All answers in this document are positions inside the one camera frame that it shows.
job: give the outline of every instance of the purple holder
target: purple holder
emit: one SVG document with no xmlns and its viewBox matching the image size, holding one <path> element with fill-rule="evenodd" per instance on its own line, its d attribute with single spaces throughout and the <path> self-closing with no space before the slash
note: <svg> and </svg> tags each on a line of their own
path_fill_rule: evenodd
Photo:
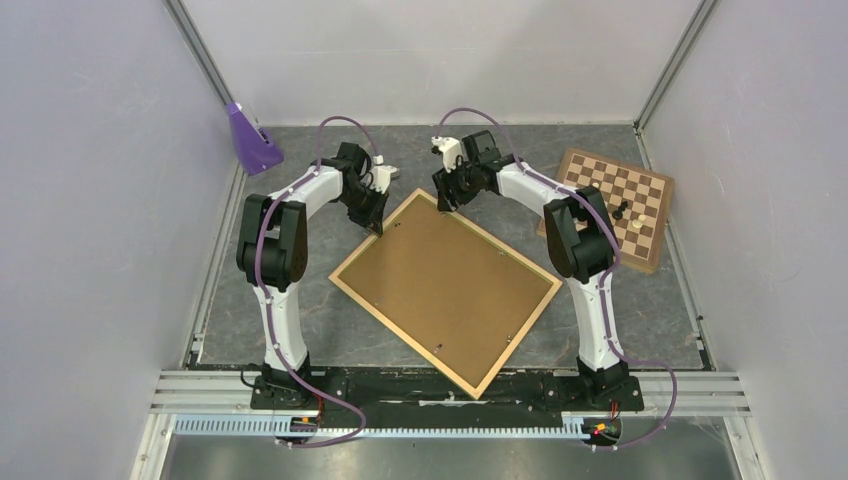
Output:
<svg viewBox="0 0 848 480">
<path fill-rule="evenodd" d="M 274 144 L 271 135 L 264 128 L 254 128 L 241 111 L 241 105 L 235 102 L 227 105 L 227 116 L 230 118 L 236 155 L 248 175 L 262 173 L 283 163 L 283 152 Z"/>
</svg>

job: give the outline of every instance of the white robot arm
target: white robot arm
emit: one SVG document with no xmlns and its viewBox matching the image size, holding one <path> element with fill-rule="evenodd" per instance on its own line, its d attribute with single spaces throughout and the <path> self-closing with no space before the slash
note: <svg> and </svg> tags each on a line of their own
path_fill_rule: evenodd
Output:
<svg viewBox="0 0 848 480">
<path fill-rule="evenodd" d="M 600 191 L 594 187 L 575 190 L 544 177 L 526 164 L 519 166 L 512 155 L 501 155 L 492 134 L 486 130 L 461 142 L 434 137 L 432 144 L 432 152 L 441 155 L 444 164 L 433 175 L 439 210 L 453 211 L 472 201 L 481 190 L 488 190 L 512 198 L 545 218 L 551 262 L 565 277 L 574 299 L 580 336 L 578 371 L 586 380 L 589 396 L 597 398 L 622 385 L 630 375 L 627 364 L 612 349 L 614 346 L 622 352 L 610 296 L 611 274 L 606 272 L 613 264 L 613 249 L 590 212 L 581 202 L 563 193 L 567 190 L 580 195 L 612 229 Z M 586 226 L 578 230 L 578 222 L 585 222 Z M 602 298 L 606 299 L 609 332 Z"/>
<path fill-rule="evenodd" d="M 261 258 L 262 281 L 273 305 L 275 336 L 269 332 L 266 309 L 260 308 L 260 311 L 266 342 L 263 381 L 294 393 L 294 404 L 303 395 L 298 395 L 299 387 L 290 381 L 275 350 L 279 349 L 301 377 L 309 376 L 309 354 L 303 341 L 298 308 L 299 280 L 307 263 L 307 220 L 327 203 L 341 202 L 348 207 L 351 221 L 382 235 L 391 172 L 391 167 L 383 165 L 382 157 L 375 156 L 372 160 L 359 145 L 342 143 L 334 158 L 324 159 L 320 166 L 311 166 L 291 185 L 268 196 L 250 195 L 245 200 L 236 263 L 253 285 L 260 305 L 264 305 L 266 295 L 257 286 L 253 268 L 259 229 L 271 203 L 283 193 L 288 194 L 275 210 L 269 225 L 269 229 L 279 227 L 279 236 L 265 238 Z"/>
</svg>

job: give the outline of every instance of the black chess piece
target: black chess piece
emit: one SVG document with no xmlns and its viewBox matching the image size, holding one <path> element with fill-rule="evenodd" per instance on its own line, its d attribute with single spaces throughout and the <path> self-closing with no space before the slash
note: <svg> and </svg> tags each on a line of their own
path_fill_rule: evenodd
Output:
<svg viewBox="0 0 848 480">
<path fill-rule="evenodd" d="M 624 200 L 623 202 L 621 202 L 621 205 L 619 205 L 618 208 L 613 210 L 612 218 L 614 218 L 616 220 L 621 220 L 622 218 L 624 218 L 624 210 L 626 210 L 626 209 L 627 209 L 627 200 Z"/>
</svg>

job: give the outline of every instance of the gray floor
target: gray floor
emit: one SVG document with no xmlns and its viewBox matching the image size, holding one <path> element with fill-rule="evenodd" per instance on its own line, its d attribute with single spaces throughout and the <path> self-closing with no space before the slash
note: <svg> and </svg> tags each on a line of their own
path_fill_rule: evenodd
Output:
<svg viewBox="0 0 848 480">
<path fill-rule="evenodd" d="M 444 134 L 460 137 L 479 131 L 478 126 L 448 127 Z M 432 127 L 387 126 L 369 129 L 386 162 L 401 169 L 392 182 L 386 206 L 388 215 L 418 187 L 435 194 L 430 176 L 438 170 L 432 155 Z M 258 177 L 249 178 L 243 196 L 267 194 L 302 175 L 315 158 L 315 128 L 272 129 L 286 162 Z M 629 126 L 528 125 L 509 131 L 516 148 L 536 170 L 554 175 L 568 147 L 575 147 L 623 162 L 640 164 L 641 158 Z M 332 156 L 340 141 L 365 143 L 353 127 L 328 127 L 323 154 Z M 502 151 L 506 142 L 496 136 Z M 517 202 L 481 194 L 461 213 L 528 258 L 554 272 L 545 242 L 535 233 L 539 217 Z M 240 223 L 240 213 L 235 225 Z M 347 220 L 341 205 L 329 205 L 309 222 L 309 268 L 302 280 L 300 311 L 303 335 L 316 365 L 423 366 L 427 362 L 380 322 L 333 286 L 328 275 L 365 239 L 363 230 Z M 238 232 L 231 235 L 218 279 L 200 359 L 205 364 L 261 362 L 264 335 L 256 297 L 236 268 Z M 574 306 L 567 288 L 557 293 L 545 312 L 507 362 L 515 367 L 574 367 L 578 335 Z M 613 280 L 615 319 L 626 352 L 636 358 L 662 358 L 676 368 L 702 366 L 692 324 L 667 251 L 660 268 L 644 275 L 622 267 Z"/>
<path fill-rule="evenodd" d="M 625 419 L 625 440 L 655 420 Z M 271 438 L 171 440 L 163 479 L 688 479 L 740 475 L 722 419 L 673 419 L 643 445 L 592 453 L 569 440 L 360 439 L 289 451 Z"/>
</svg>

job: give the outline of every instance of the cork board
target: cork board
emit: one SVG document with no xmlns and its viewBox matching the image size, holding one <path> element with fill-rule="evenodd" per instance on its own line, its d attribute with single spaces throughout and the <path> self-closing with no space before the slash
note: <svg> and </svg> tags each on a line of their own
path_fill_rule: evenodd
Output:
<svg viewBox="0 0 848 480">
<path fill-rule="evenodd" d="M 330 281 L 475 399 L 562 285 L 420 189 Z"/>
<path fill-rule="evenodd" d="M 565 152 L 556 180 L 571 187 L 597 187 L 613 223 L 613 234 L 621 248 L 621 262 L 645 273 L 657 270 L 674 190 L 672 178 L 570 148 Z M 623 202 L 627 202 L 627 206 L 621 211 L 622 218 L 615 219 L 613 212 Z M 578 230 L 582 228 L 585 224 L 577 225 Z M 545 236 L 544 220 L 536 233 Z"/>
</svg>

